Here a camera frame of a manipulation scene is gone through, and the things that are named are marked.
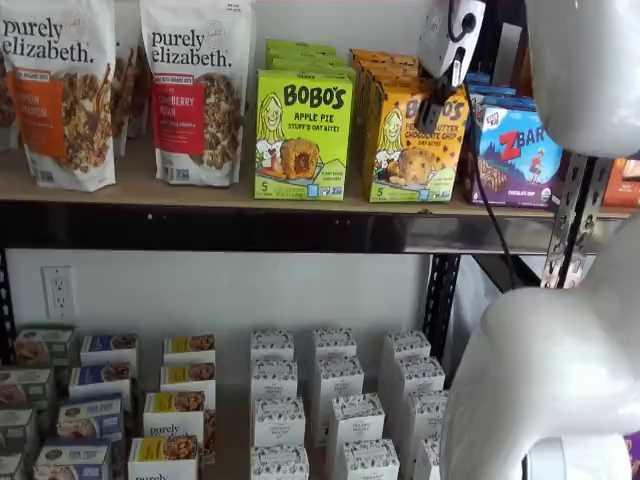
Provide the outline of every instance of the bobo's box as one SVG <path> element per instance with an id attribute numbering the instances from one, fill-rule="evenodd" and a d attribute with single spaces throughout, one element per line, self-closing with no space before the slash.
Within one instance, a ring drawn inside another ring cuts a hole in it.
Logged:
<path id="1" fill-rule="evenodd" d="M 352 90 L 347 75 L 258 72 L 255 198 L 343 199 Z"/>
<path id="2" fill-rule="evenodd" d="M 545 132 L 533 101 L 485 97 L 478 118 L 472 128 L 489 203 L 547 207 L 556 187 L 562 148 Z M 471 161 L 467 159 L 462 175 L 465 195 L 482 204 Z"/>

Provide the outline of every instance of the orange label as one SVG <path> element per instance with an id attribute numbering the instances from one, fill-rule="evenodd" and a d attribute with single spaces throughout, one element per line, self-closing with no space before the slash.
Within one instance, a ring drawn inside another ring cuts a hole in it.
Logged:
<path id="1" fill-rule="evenodd" d="M 62 82 L 46 70 L 15 69 L 7 74 L 20 131 L 29 150 L 64 157 Z"/>

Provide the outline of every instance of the green box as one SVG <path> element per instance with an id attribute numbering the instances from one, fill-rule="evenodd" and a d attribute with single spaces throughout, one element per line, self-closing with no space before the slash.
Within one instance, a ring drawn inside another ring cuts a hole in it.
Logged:
<path id="1" fill-rule="evenodd" d="M 255 198 L 343 199 L 352 98 L 347 75 L 258 72 Z"/>

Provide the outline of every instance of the granola bag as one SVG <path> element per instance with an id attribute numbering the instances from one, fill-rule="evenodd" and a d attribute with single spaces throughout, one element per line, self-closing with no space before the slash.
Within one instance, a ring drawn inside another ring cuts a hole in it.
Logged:
<path id="1" fill-rule="evenodd" d="M 0 0 L 0 40 L 29 168 L 38 185 L 115 183 L 113 0 Z"/>
<path id="2" fill-rule="evenodd" d="M 153 73 L 157 178 L 170 184 L 238 181 L 247 76 L 250 0 L 141 0 Z"/>
<path id="3" fill-rule="evenodd" d="M 113 149 L 116 157 L 124 155 L 135 82 L 138 40 L 140 39 L 139 0 L 115 0 L 116 70 L 111 85 Z"/>

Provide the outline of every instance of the black cable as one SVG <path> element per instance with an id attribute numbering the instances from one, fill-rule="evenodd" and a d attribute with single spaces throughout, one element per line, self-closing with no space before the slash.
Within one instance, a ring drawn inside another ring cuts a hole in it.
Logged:
<path id="1" fill-rule="evenodd" d="M 469 95 L 469 84 L 465 82 L 464 85 L 465 95 L 467 96 L 467 103 L 469 104 L 469 115 L 471 115 L 471 131 L 469 132 L 469 149 L 472 155 L 471 165 L 473 167 L 473 175 L 476 177 L 476 184 L 478 185 L 478 190 L 480 191 L 480 196 L 482 197 L 482 202 L 484 203 L 484 208 L 487 209 L 487 213 L 489 214 L 489 218 L 491 219 L 491 223 L 493 223 L 493 228 L 498 235 L 500 240 L 500 245 L 502 246 L 502 251 L 504 252 L 505 262 L 507 264 L 507 269 L 509 270 L 509 281 L 511 282 L 511 290 L 516 288 L 516 270 L 513 266 L 513 261 L 511 260 L 511 254 L 509 253 L 509 246 L 507 245 L 507 241 L 504 239 L 504 234 L 502 233 L 502 229 L 498 224 L 498 219 L 493 213 L 493 208 L 489 203 L 487 198 L 487 192 L 484 190 L 484 185 L 482 184 L 482 179 L 480 178 L 480 167 L 478 165 L 478 151 L 476 148 L 476 112 L 471 102 L 471 95 Z"/>

